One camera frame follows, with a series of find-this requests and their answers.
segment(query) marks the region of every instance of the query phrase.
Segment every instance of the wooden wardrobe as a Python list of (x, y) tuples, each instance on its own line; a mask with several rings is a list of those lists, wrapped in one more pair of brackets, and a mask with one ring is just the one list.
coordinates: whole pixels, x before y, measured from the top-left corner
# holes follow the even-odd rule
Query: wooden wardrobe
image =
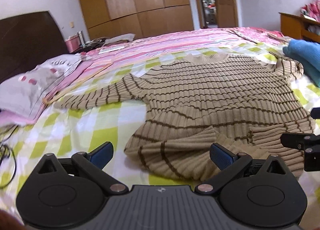
[(136, 34), (135, 39), (193, 30), (189, 0), (80, 0), (91, 39)]

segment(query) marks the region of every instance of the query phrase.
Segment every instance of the dark brown headboard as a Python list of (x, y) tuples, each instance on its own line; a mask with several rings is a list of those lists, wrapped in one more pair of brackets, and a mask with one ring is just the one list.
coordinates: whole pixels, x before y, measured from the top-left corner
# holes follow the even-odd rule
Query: dark brown headboard
[(0, 83), (66, 53), (67, 46), (48, 11), (0, 20)]

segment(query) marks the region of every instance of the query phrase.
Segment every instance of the ribbed knit fabric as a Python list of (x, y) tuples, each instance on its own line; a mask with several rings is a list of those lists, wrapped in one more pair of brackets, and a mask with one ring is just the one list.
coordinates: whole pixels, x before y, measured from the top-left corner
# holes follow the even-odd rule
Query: ribbed knit fabric
[(66, 97), (55, 107), (89, 109), (142, 100), (146, 122), (125, 153), (165, 177), (205, 180), (216, 174), (209, 158), (214, 142), (257, 159), (278, 153), (300, 175), (303, 154), (284, 148), (280, 136), (314, 130), (313, 119), (288, 84), (302, 74), (302, 65), (290, 59), (267, 65), (244, 55), (188, 55), (141, 78), (127, 74), (95, 92)]

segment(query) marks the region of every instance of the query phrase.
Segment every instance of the pink box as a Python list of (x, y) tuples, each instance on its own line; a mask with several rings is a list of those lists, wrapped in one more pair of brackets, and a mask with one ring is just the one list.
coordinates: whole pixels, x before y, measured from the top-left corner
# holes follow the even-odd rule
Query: pink box
[(76, 34), (74, 36), (70, 36), (69, 39), (65, 40), (67, 48), (69, 52), (74, 52), (75, 50), (80, 48), (80, 38), (79, 35)]

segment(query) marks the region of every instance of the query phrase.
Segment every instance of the blue towel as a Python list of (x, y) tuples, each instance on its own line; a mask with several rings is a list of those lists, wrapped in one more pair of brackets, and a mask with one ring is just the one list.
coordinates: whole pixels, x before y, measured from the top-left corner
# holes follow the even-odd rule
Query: blue towel
[(317, 85), (317, 87), (320, 87), (320, 71), (298, 54), (290, 52), (288, 47), (283, 47), (283, 53), (289, 58), (300, 62), (303, 65), (304, 73)]
[(292, 39), (289, 43), (288, 49), (290, 53), (299, 55), (320, 71), (320, 44), (307, 42), (305, 40)]

